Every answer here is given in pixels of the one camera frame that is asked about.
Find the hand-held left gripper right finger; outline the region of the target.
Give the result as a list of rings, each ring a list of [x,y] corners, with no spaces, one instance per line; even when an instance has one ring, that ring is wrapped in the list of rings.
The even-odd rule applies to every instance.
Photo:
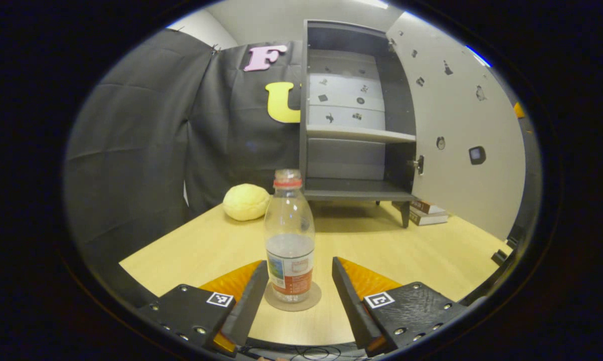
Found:
[[[422,282],[402,285],[343,257],[333,257],[332,279],[355,343],[369,357],[416,345],[469,310]]]

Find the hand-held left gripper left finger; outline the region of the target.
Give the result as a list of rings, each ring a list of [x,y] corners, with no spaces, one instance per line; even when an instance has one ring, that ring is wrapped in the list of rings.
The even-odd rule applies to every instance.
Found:
[[[177,285],[138,311],[189,345],[235,357],[246,344],[269,281],[258,260],[201,286]]]

